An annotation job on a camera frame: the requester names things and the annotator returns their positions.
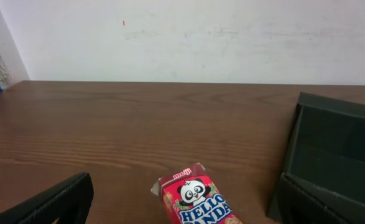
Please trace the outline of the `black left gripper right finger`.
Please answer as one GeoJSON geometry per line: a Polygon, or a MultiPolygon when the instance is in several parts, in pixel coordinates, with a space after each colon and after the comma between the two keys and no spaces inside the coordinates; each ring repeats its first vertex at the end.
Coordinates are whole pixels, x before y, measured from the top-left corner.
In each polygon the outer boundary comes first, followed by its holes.
{"type": "Polygon", "coordinates": [[[282,174],[277,206],[281,223],[365,223],[365,204],[282,174]]]}

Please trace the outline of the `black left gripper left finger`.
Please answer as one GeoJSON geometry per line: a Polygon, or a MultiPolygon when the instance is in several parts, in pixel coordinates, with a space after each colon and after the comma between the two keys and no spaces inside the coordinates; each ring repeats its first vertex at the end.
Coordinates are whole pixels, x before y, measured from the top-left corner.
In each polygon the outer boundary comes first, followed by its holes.
{"type": "Polygon", "coordinates": [[[85,224],[93,196],[90,174],[80,172],[0,213],[0,224],[85,224]]]}

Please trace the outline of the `red Hello Panda snack box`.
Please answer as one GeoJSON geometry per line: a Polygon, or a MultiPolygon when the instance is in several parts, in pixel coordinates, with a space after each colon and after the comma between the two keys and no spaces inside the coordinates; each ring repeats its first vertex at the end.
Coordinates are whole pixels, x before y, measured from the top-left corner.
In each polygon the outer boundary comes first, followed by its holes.
{"type": "Polygon", "coordinates": [[[159,178],[150,191],[162,200],[172,223],[242,224],[200,163],[159,178]]]}

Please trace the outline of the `dark green gift box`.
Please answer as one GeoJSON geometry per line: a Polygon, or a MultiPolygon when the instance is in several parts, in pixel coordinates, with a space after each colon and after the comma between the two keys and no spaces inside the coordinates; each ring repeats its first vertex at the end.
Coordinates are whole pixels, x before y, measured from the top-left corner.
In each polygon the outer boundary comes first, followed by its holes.
{"type": "Polygon", "coordinates": [[[282,174],[365,204],[365,105],[301,93],[267,209],[267,216],[278,223],[282,174]]]}

